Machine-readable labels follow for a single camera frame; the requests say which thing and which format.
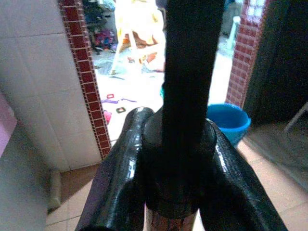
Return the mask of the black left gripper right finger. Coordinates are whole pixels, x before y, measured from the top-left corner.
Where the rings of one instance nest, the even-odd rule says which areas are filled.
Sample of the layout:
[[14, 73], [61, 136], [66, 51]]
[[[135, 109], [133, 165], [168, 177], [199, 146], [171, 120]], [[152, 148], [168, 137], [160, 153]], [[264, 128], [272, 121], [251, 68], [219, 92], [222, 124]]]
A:
[[216, 135], [200, 215], [205, 231], [288, 231], [252, 167], [212, 121]]

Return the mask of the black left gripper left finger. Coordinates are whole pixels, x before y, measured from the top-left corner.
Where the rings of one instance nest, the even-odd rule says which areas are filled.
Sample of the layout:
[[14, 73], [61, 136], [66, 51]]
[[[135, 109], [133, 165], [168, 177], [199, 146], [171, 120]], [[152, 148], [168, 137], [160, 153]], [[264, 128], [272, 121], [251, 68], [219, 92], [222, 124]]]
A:
[[139, 157], [148, 107], [130, 111], [119, 138], [99, 165], [75, 231], [143, 231], [144, 203]]

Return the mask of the black broom handle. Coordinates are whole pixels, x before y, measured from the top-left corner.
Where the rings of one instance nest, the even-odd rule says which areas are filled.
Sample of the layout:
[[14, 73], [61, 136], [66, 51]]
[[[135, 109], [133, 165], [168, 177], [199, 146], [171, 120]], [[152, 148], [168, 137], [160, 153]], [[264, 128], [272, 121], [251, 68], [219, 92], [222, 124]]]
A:
[[164, 102], [142, 135], [146, 231], [191, 231], [207, 194], [217, 140], [206, 111], [224, 4], [167, 0]]

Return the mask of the blue plastic bucket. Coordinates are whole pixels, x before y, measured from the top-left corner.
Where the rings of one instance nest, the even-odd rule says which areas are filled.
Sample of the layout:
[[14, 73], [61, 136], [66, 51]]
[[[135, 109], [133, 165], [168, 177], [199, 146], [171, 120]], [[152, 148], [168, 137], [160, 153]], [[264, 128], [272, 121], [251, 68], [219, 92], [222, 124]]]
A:
[[206, 117], [213, 121], [236, 147], [251, 125], [251, 118], [240, 107], [230, 103], [210, 104]]

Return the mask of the red brick tile pillar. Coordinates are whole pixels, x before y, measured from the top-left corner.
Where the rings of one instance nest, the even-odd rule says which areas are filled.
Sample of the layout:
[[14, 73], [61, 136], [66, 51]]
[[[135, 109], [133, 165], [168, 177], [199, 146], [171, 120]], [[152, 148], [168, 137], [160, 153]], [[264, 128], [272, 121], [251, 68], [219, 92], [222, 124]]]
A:
[[104, 159], [110, 152], [111, 144], [95, 75], [82, 0], [57, 1], [95, 140], [100, 156]]
[[270, 0], [244, 0], [226, 102], [243, 107]]

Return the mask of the colourful toy pile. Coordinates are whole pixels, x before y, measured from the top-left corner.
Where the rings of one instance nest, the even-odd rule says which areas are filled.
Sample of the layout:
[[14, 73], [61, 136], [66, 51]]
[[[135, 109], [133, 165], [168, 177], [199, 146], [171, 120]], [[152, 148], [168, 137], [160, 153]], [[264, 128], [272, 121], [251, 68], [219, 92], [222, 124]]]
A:
[[113, 31], [103, 29], [94, 33], [94, 48], [98, 53], [105, 50], [115, 53], [116, 47], [116, 38]]

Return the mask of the grey metal frame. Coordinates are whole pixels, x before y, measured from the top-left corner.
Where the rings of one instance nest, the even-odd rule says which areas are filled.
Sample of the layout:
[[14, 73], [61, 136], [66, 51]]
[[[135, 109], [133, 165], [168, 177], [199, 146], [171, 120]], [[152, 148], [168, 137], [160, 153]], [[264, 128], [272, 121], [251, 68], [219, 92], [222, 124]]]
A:
[[284, 132], [288, 132], [305, 112], [308, 112], [308, 101], [305, 102], [305, 104], [300, 108], [300, 110], [294, 115], [294, 117], [285, 126]]

